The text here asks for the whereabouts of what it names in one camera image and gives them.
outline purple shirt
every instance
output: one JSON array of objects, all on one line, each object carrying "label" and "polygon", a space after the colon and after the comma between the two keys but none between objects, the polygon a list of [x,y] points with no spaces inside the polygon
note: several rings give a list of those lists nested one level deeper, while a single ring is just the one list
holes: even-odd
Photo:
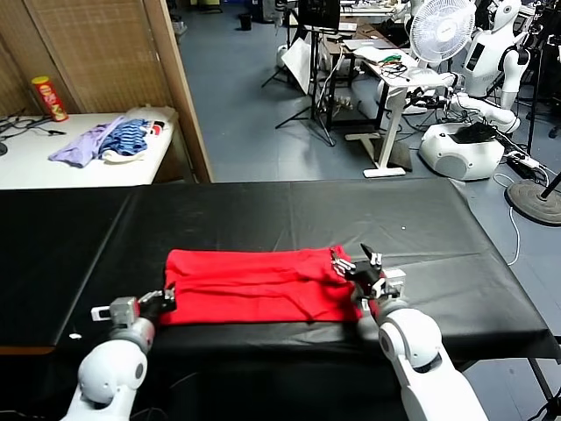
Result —
[{"label": "purple shirt", "polygon": [[123,121],[124,116],[120,116],[107,125],[97,125],[81,134],[61,150],[51,154],[49,160],[62,161],[73,167],[84,168],[91,160],[97,158],[99,148],[105,138]]}]

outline folded red fabric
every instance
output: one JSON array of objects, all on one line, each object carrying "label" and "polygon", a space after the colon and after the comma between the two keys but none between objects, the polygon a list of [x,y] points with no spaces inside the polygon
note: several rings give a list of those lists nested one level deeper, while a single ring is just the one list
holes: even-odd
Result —
[{"label": "folded red fabric", "polygon": [[[349,260],[341,246],[333,250]],[[354,285],[333,270],[329,248],[238,253],[173,250],[166,286],[175,285],[177,310],[164,325],[354,322]]]}]

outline white robot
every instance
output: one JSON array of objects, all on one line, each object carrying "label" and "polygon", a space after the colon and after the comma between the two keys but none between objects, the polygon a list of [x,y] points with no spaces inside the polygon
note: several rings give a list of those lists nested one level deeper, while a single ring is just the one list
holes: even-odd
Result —
[{"label": "white robot", "polygon": [[[411,9],[418,11],[423,0],[411,0],[411,3]],[[492,28],[485,31],[477,29],[473,34],[460,74],[441,74],[443,88],[446,89],[444,97],[435,100],[438,94],[433,92],[429,96],[429,92],[409,95],[409,109],[424,111],[441,108],[444,103],[446,110],[474,113],[474,119],[480,124],[475,127],[471,123],[433,125],[424,134],[419,156],[429,168],[441,175],[457,180],[490,177],[501,161],[504,147],[482,127],[481,122],[506,134],[514,132],[520,125],[520,120],[510,110],[530,59],[529,51],[521,47],[527,34],[514,35],[514,22],[520,8],[520,0],[494,0],[489,5],[487,12]],[[501,102],[497,106],[485,98],[501,74],[504,74],[504,82]],[[455,89],[462,80],[464,87],[456,93]],[[389,110],[393,108],[393,100],[390,90]]]},{"label": "white robot", "polygon": [[359,301],[374,317],[382,352],[401,385],[409,421],[488,421],[467,379],[454,368],[437,323],[401,299],[405,274],[382,270],[381,254],[362,245],[367,260],[333,255],[333,267],[355,282]]},{"label": "white robot", "polygon": [[160,315],[175,308],[174,290],[118,298],[96,307],[94,321],[111,320],[110,340],[95,347],[78,369],[78,386],[63,421],[128,421],[146,377],[146,355]]}]

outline round base stand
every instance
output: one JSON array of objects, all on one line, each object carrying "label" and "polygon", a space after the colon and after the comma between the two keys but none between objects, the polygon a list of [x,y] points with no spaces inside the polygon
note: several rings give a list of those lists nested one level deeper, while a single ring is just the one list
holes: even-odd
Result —
[{"label": "round base stand", "polygon": [[561,226],[561,195],[555,190],[541,198],[544,186],[523,180],[505,190],[507,202],[521,215],[541,225]]}]

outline laptop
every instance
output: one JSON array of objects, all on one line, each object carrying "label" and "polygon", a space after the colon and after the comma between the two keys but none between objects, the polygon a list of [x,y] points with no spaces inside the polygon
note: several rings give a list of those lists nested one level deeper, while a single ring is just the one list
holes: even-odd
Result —
[{"label": "laptop", "polygon": [[343,43],[344,46],[346,46],[351,51],[357,50],[362,46],[373,46],[380,50],[395,48],[393,44],[390,44],[383,39],[346,39],[343,41]]}]

